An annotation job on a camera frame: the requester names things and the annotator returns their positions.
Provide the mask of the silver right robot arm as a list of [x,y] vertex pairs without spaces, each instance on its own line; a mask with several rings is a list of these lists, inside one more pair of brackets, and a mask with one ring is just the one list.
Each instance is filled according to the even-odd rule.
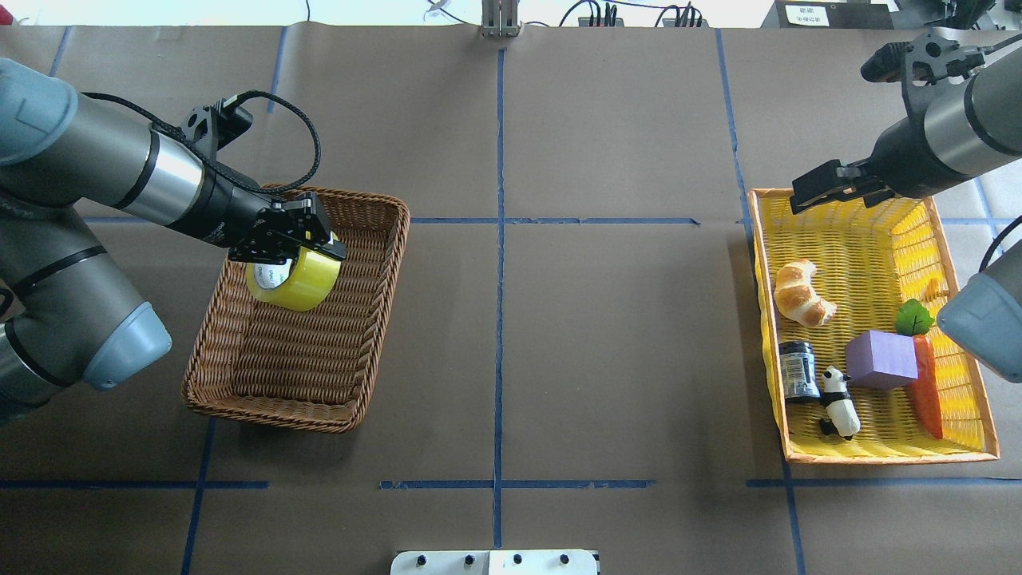
[[[879,136],[872,153],[833,159],[793,182],[792,214],[831,201],[927,199],[1020,159],[1020,36],[964,45],[935,32],[890,42],[866,59],[866,81],[901,85],[905,117]],[[978,273],[937,313],[953,342],[1006,381],[1021,379],[1021,252],[996,254],[1012,220],[983,255]]]

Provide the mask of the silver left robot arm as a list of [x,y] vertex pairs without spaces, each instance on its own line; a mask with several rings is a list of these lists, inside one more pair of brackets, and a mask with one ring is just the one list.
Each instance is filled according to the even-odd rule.
[[2,61],[2,422],[76,383],[112,389],[156,363],[171,335],[74,205],[91,200],[226,248],[256,267],[257,299],[306,312],[346,247],[316,192],[260,188],[216,154],[252,126],[248,90],[179,126],[124,98]]

